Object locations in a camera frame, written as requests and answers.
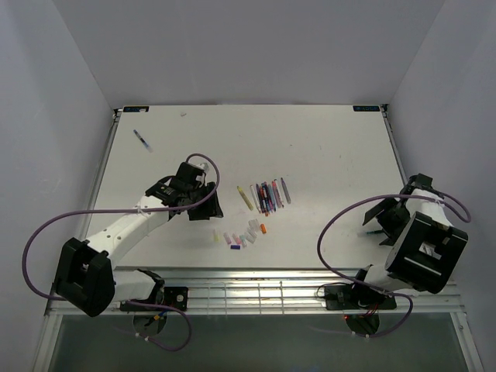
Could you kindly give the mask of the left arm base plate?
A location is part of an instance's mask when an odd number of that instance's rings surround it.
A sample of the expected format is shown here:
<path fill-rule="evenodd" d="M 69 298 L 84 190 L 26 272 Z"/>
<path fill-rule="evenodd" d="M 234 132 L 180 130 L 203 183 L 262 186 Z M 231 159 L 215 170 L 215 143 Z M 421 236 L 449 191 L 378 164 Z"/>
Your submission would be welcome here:
<path fill-rule="evenodd" d="M 144 300 L 127 300 L 121 303 L 119 310 L 122 312 L 162 312 L 161 306 L 177 308 L 185 312 L 188 308 L 187 287 L 161 287 L 153 290 L 152 294 Z"/>

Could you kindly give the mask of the orange red gel pen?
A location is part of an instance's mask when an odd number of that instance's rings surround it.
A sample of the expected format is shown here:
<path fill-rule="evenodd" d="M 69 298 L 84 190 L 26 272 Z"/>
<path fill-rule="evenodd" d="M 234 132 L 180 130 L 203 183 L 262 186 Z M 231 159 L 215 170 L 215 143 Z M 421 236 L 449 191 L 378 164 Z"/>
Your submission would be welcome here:
<path fill-rule="evenodd" d="M 263 190 L 263 186 L 262 186 L 262 185 L 260 185 L 260 193 L 261 193 L 261 195 L 263 196 L 263 203 L 264 203 L 264 206 L 265 206 L 265 209 L 266 209 L 265 216 L 268 216 L 268 215 L 269 215 L 269 212 L 268 212 L 268 210 L 267 210 L 267 204 L 266 204 L 266 202 L 265 202 L 265 199 L 264 199 L 264 193 L 263 193 L 263 192 L 264 192 L 264 190 Z"/>

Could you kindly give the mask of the yellow pen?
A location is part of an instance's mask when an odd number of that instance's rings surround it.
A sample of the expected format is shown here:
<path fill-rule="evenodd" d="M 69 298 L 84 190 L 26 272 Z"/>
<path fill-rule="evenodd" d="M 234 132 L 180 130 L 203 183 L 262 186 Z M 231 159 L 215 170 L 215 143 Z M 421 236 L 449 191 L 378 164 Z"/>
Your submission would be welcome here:
<path fill-rule="evenodd" d="M 246 196 L 246 193 L 244 192 L 244 190 L 240 186 L 237 186 L 236 189 L 239 192 L 239 195 L 241 196 L 242 200 L 245 202 L 247 208 L 250 211 L 253 211 L 253 204 L 251 203 L 251 201 Z"/>

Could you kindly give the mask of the light blue gel pen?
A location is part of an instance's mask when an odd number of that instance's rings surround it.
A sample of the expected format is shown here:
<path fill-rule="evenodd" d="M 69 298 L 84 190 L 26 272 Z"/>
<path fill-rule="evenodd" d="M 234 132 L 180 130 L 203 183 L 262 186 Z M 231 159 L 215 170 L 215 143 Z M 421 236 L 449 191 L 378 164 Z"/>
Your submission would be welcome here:
<path fill-rule="evenodd" d="M 268 185 L 266 182 L 263 183 L 263 192 L 264 192 L 264 199 L 265 199 L 265 202 L 267 204 L 267 211 L 269 213 L 272 213 L 274 210 L 273 210 L 273 205 L 272 205 L 272 201 L 270 198 L 270 192 L 268 190 Z"/>

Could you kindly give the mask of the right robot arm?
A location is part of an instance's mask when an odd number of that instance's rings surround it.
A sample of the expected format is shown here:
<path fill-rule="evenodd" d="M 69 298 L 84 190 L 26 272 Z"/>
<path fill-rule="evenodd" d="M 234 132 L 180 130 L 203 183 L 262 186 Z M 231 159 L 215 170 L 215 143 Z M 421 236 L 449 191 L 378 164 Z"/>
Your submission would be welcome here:
<path fill-rule="evenodd" d="M 439 293 L 450 279 L 468 243 L 468 234 L 448 220 L 441 202 L 445 195 L 433 188 L 432 178 L 416 174 L 400 191 L 410 199 L 387 198 L 364 215 L 376 219 L 390 246 L 384 264 L 359 270 L 360 282 L 350 288 L 352 303 L 367 308 L 386 291 L 413 289 Z"/>

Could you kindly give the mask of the violet pen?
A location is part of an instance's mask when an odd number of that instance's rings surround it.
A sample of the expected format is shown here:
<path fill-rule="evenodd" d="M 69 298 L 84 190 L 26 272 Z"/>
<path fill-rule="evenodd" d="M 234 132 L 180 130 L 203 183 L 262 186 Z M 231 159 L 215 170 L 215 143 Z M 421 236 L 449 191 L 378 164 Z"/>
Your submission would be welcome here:
<path fill-rule="evenodd" d="M 284 192 L 285 200 L 290 205 L 291 204 L 291 196 L 290 196 L 289 191 L 288 191 L 288 186 L 286 185 L 286 182 L 285 182 L 283 177 L 281 177 L 280 180 L 281 180 L 281 187 L 282 187 L 283 192 Z"/>

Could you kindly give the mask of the violet pen cap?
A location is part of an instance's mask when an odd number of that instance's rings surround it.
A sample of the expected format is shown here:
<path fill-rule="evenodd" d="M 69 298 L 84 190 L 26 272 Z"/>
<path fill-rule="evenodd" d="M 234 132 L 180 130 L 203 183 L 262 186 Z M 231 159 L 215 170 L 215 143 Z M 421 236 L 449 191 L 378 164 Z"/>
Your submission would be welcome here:
<path fill-rule="evenodd" d="M 231 239 L 229 238 L 229 234 L 227 232 L 223 233 L 224 239 L 228 245 L 232 243 Z"/>

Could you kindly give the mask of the clear pen cap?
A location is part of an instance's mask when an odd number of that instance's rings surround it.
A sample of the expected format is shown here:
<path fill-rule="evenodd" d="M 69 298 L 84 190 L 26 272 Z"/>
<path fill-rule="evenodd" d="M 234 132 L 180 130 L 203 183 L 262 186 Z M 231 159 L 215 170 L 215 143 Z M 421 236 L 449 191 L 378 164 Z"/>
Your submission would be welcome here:
<path fill-rule="evenodd" d="M 246 231 L 246 239 L 249 240 L 252 244 L 255 243 L 257 236 L 251 232 L 250 230 Z"/>
<path fill-rule="evenodd" d="M 248 240 L 247 240 L 247 238 L 246 238 L 246 236 L 244 234 L 241 234 L 239 236 L 239 239 L 241 240 L 241 243 L 242 243 L 243 248 L 248 247 Z"/>
<path fill-rule="evenodd" d="M 250 224 L 250 227 L 251 229 L 254 231 L 254 232 L 258 232 L 260 230 L 258 224 L 257 224 L 257 221 L 256 220 L 250 220 L 249 221 L 249 224 Z"/>

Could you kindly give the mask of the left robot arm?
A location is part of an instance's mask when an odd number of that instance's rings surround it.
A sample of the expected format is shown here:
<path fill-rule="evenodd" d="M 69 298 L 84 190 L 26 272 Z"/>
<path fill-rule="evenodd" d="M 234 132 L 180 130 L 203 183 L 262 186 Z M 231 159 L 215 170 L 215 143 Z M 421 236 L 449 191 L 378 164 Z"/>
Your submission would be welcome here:
<path fill-rule="evenodd" d="M 54 291 L 86 315 L 100 315 L 113 302 L 126 311 L 139 305 L 153 310 L 164 305 L 165 281 L 150 270 L 118 272 L 124 256 L 152 231 L 187 212 L 191 221 L 221 218 L 216 188 L 206 176 L 213 164 L 183 162 L 177 173 L 149 187 L 111 225 L 83 240 L 69 239 L 62 247 Z"/>

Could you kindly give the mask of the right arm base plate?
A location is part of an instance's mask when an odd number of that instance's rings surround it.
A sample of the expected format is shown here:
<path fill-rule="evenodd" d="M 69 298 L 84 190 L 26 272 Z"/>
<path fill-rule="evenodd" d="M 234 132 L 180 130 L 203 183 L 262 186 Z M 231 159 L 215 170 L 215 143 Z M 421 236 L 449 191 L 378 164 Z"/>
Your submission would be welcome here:
<path fill-rule="evenodd" d="M 327 310 L 394 310 L 396 301 L 368 287 L 357 284 L 324 284 L 317 297 L 325 302 Z"/>

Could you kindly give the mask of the purple gel pen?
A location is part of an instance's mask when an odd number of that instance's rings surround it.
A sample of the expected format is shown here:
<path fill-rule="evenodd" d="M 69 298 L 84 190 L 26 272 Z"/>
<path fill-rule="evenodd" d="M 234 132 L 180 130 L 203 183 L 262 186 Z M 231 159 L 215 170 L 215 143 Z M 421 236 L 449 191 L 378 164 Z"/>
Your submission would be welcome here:
<path fill-rule="evenodd" d="M 265 214 L 266 213 L 266 209 L 265 209 L 265 206 L 264 206 L 263 196 L 260 193 L 260 186 L 259 186 L 259 184 L 255 184 L 255 189 L 256 189 L 256 193 L 257 193 L 257 197 L 258 197 L 258 202 L 260 204 L 261 213 Z"/>

